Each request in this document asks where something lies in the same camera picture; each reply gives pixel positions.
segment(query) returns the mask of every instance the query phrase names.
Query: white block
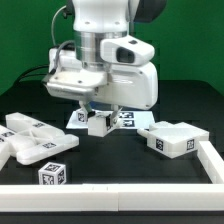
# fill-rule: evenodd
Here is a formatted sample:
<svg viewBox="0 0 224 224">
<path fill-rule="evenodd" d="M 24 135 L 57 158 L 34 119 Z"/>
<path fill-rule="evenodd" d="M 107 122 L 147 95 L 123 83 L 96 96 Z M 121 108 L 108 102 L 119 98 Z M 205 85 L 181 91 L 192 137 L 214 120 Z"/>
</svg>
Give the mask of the white block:
<svg viewBox="0 0 224 224">
<path fill-rule="evenodd" d="M 213 184 L 224 184 L 224 162 L 211 142 L 199 142 L 198 158 Z"/>
<path fill-rule="evenodd" d="M 116 128 L 116 125 L 107 126 L 106 117 L 111 112 L 98 112 L 95 116 L 88 119 L 88 135 L 104 137 Z"/>
<path fill-rule="evenodd" d="M 64 136 L 64 132 L 42 121 L 28 117 L 21 113 L 6 115 L 7 127 L 15 132 L 30 129 L 35 137 L 53 139 Z"/>
<path fill-rule="evenodd" d="M 157 152 L 175 158 L 197 150 L 201 140 L 208 140 L 208 136 L 201 135 L 200 130 L 174 126 L 150 131 L 147 145 Z"/>
<path fill-rule="evenodd" d="M 208 141 L 209 132 L 205 131 L 205 130 L 203 130 L 201 128 L 195 127 L 193 125 L 190 125 L 190 124 L 187 124 L 187 123 L 184 123 L 184 122 L 175 124 L 174 127 L 191 129 L 192 133 L 200 136 L 200 141 Z"/>
<path fill-rule="evenodd" d="M 118 211 L 118 192 L 107 184 L 84 184 L 82 211 Z"/>
<path fill-rule="evenodd" d="M 66 166 L 58 163 L 47 163 L 39 171 L 39 183 L 42 185 L 61 185 L 65 184 Z"/>
<path fill-rule="evenodd" d="M 0 125 L 0 141 L 5 141 L 9 143 L 10 155 L 14 157 L 16 156 L 17 152 L 35 146 L 35 142 L 32 139 L 26 136 L 21 136 L 1 125 Z"/>
<path fill-rule="evenodd" d="M 154 131 L 160 128 L 172 128 L 174 125 L 171 123 L 168 123 L 166 121 L 160 121 L 154 124 L 149 125 L 149 131 Z"/>
<path fill-rule="evenodd" d="M 64 135 L 51 141 L 39 144 L 25 151 L 18 152 L 17 161 L 23 165 L 29 165 L 48 158 L 79 144 L 79 138 L 74 135 Z"/>
<path fill-rule="evenodd" d="M 4 142 L 4 140 L 0 138 L 0 170 L 6 164 L 9 157 L 9 143 Z"/>
</svg>

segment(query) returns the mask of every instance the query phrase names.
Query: green background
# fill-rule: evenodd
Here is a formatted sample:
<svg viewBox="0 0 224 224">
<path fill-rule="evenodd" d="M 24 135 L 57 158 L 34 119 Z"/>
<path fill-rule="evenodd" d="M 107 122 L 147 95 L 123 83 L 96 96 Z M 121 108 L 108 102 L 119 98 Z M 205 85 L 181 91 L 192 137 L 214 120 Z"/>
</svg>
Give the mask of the green background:
<svg viewBox="0 0 224 224">
<path fill-rule="evenodd" d="M 65 0 L 0 0 L 0 94 L 26 69 L 48 64 L 50 26 Z M 224 95 L 224 1 L 168 0 L 136 37 L 156 48 L 161 80 L 202 80 Z M 72 18 L 56 22 L 58 43 L 73 38 Z"/>
</svg>

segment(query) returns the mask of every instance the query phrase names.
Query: black table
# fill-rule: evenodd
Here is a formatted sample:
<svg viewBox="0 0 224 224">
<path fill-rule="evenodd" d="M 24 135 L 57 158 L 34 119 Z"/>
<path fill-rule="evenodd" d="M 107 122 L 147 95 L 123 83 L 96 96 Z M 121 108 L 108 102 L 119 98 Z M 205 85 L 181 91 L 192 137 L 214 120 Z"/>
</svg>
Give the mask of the black table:
<svg viewBox="0 0 224 224">
<path fill-rule="evenodd" d="M 0 96 L 0 123 L 20 112 L 80 138 L 80 145 L 30 166 L 10 158 L 0 184 L 38 184 L 38 170 L 47 162 L 66 164 L 69 184 L 82 183 L 208 183 L 196 152 L 173 160 L 146 146 L 136 130 L 115 130 L 105 138 L 87 130 L 65 129 L 76 101 L 51 97 L 38 81 L 24 81 Z M 108 105 L 95 104 L 108 110 Z M 224 157 L 224 97 L 201 81 L 160 81 L 159 99 L 151 109 L 156 121 L 187 122 L 210 132 L 210 141 Z M 3 223 L 222 223 L 224 212 L 1 213 Z"/>
</svg>

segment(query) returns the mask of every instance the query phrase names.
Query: marker cube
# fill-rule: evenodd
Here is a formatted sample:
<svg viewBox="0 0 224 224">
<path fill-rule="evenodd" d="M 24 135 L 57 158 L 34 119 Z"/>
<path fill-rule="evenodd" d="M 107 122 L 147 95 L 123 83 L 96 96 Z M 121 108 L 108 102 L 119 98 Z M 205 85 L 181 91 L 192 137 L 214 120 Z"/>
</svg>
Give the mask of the marker cube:
<svg viewBox="0 0 224 224">
<path fill-rule="evenodd" d="M 39 171 L 39 183 L 42 185 L 61 185 L 66 183 L 66 166 L 58 163 L 47 163 Z"/>
<path fill-rule="evenodd" d="M 98 112 L 95 116 L 88 119 L 88 135 L 104 137 L 115 129 L 107 125 L 107 117 L 111 112 Z"/>
</svg>

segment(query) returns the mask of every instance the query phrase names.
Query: white robot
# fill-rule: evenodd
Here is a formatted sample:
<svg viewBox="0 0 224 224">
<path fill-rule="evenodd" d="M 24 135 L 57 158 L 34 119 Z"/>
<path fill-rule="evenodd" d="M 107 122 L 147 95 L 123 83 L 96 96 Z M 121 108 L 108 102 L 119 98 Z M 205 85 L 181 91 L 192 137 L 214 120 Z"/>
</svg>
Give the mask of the white robot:
<svg viewBox="0 0 224 224">
<path fill-rule="evenodd" d="M 154 48 L 129 35 L 129 22 L 138 10 L 141 13 L 144 1 L 68 3 L 74 7 L 75 50 L 63 49 L 71 41 L 50 50 L 50 74 L 44 84 L 52 96 L 78 100 L 89 135 L 105 136 L 120 125 L 120 107 L 148 110 L 157 101 L 157 72 L 150 62 Z M 157 16 L 166 0 L 147 3 Z M 91 101 L 111 104 L 113 112 L 94 113 Z"/>
</svg>

